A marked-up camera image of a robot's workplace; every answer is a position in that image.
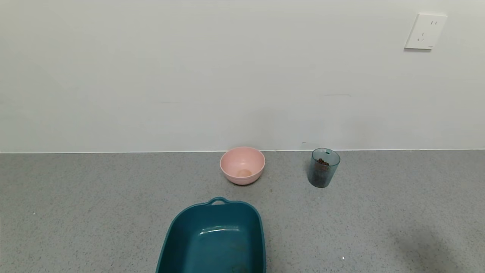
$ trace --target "wall outlet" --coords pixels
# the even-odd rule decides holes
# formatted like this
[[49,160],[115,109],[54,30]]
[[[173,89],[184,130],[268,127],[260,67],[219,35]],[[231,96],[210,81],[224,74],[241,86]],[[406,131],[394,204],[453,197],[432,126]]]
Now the wall outlet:
[[404,48],[433,49],[447,18],[446,15],[418,14]]

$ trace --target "cup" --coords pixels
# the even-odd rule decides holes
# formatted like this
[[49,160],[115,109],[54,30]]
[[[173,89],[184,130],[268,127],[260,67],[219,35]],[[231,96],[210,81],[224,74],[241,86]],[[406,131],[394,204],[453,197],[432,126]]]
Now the cup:
[[308,181],[317,188],[327,187],[339,163],[340,156],[335,151],[327,148],[315,149],[311,152]]

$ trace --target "pink bowl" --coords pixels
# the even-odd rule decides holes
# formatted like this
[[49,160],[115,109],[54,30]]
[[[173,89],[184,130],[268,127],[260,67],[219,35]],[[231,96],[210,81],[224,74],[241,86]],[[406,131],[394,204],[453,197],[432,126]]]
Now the pink bowl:
[[237,185],[248,185],[263,173],[264,155],[251,147],[238,147],[221,157],[221,170],[226,178]]

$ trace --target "teal plastic basin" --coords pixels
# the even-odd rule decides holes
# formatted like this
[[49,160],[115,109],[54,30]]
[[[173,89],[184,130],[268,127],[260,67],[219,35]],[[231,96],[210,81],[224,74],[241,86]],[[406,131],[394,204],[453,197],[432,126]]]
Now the teal plastic basin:
[[156,272],[265,273],[258,211],[222,197],[186,208],[168,229]]

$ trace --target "gray floor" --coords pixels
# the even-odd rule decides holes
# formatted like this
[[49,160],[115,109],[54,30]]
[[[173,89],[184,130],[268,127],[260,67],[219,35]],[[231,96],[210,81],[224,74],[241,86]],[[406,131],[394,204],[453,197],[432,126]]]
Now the gray floor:
[[0,154],[0,272],[153,273],[172,219],[216,196],[260,212],[268,273],[485,271],[485,151],[340,154],[324,189],[309,152],[265,153],[246,187],[221,153]]

